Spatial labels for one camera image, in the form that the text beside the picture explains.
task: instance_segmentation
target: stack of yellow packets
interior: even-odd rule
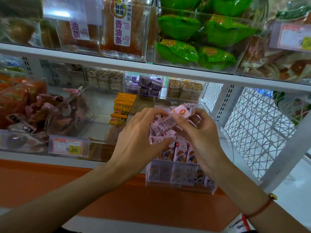
[[[128,113],[135,99],[136,95],[118,92],[118,96],[114,100],[114,113],[110,114],[111,119],[109,124],[125,125]]]

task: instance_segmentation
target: price tag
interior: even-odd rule
[[[288,50],[311,50],[311,27],[283,23],[277,46]]]
[[[53,153],[82,155],[82,143],[81,140],[54,138]]]

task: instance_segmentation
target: person's right hand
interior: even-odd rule
[[[196,108],[195,114],[199,115],[201,120],[196,115],[190,117],[190,120],[197,125],[197,128],[178,113],[172,113],[177,125],[183,130],[177,127],[173,129],[191,143],[198,164],[208,176],[213,178],[213,170],[217,165],[229,159],[220,146],[217,126],[212,118],[204,109]]]

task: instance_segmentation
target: bracelet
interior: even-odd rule
[[[258,214],[260,214],[263,210],[265,210],[272,202],[273,202],[274,198],[272,196],[269,196],[269,200],[260,208],[258,209],[256,212],[254,212],[253,214],[250,215],[244,215],[244,217],[246,219],[249,219],[251,217],[254,217]]]

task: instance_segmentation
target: orange shelf base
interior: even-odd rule
[[[20,206],[90,170],[0,159],[0,206]],[[139,174],[78,215],[221,231],[238,214],[238,208],[219,188],[214,195],[208,195],[145,187],[145,175]]]

